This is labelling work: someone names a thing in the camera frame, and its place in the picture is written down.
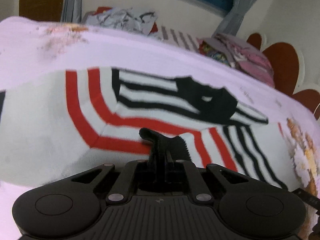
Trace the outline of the striped knit sweater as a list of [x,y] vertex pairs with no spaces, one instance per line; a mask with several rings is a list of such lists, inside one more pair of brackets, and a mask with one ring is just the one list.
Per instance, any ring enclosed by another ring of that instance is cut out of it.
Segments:
[[291,190],[281,124],[191,77],[117,68],[64,70],[1,92],[1,180],[37,187],[104,163],[147,159],[148,128],[174,160],[216,163]]

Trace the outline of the crumpled grey clothes pile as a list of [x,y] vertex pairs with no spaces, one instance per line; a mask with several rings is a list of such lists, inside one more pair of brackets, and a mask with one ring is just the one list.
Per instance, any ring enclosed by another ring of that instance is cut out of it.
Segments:
[[157,32],[157,13],[151,9],[98,7],[87,13],[84,24],[108,29],[117,29],[148,36]]

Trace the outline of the red and white headboard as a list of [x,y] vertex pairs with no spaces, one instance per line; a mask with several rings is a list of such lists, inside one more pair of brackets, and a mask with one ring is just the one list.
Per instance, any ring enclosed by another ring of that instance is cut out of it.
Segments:
[[287,42],[267,46],[266,37],[259,33],[251,34],[247,43],[268,58],[274,71],[276,90],[300,102],[319,120],[319,85],[304,82],[305,62],[302,52]]

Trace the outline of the stack of folded pink bedding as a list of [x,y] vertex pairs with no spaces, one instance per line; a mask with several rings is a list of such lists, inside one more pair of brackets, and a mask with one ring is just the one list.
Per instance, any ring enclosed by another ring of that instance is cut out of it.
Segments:
[[231,53],[239,68],[251,77],[274,88],[274,71],[267,57],[246,41],[218,33],[215,38]]

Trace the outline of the colourful patterned cloth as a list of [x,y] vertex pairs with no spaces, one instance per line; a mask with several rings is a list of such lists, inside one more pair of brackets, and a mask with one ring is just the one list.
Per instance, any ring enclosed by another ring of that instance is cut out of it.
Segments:
[[231,52],[221,41],[215,38],[199,41],[199,52],[201,55],[210,57],[226,66],[236,68],[236,62]]

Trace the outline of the grey striped mattress cover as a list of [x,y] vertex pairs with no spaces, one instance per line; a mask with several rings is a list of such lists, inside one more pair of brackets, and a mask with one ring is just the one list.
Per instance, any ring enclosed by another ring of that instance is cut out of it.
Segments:
[[148,37],[155,38],[172,46],[199,53],[198,39],[186,32],[168,28],[162,25],[160,27],[154,27],[149,33]]

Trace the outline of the pink floral bed sheet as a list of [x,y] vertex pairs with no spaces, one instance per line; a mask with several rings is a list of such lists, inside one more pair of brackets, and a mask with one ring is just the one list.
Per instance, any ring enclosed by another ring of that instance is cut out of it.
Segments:
[[[288,96],[218,62],[147,37],[23,17],[1,22],[1,92],[58,71],[107,67],[165,78],[191,77],[225,88],[238,101],[265,111],[271,123],[282,126],[295,176],[291,191],[303,188],[319,196],[319,123]],[[1,239],[20,238],[11,209],[32,188],[1,180]]]

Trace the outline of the left grey curtain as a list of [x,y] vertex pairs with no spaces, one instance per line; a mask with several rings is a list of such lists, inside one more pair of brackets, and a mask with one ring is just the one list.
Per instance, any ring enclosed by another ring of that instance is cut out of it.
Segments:
[[82,0],[64,0],[60,22],[80,23]]

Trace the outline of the grey curtain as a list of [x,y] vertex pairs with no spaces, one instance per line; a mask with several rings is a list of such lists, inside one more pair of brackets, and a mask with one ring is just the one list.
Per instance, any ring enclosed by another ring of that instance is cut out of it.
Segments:
[[82,0],[64,0],[60,22],[80,23]]
[[251,9],[257,0],[233,0],[233,6],[230,12],[221,21],[212,37],[218,33],[235,36],[240,29],[245,14]]

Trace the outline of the right grey curtain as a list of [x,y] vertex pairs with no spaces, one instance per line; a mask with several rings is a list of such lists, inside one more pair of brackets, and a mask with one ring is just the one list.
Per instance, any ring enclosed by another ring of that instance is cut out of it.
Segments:
[[230,12],[221,21],[212,37],[218,33],[235,36],[240,29],[245,14],[251,9],[257,0],[233,0],[233,6]]

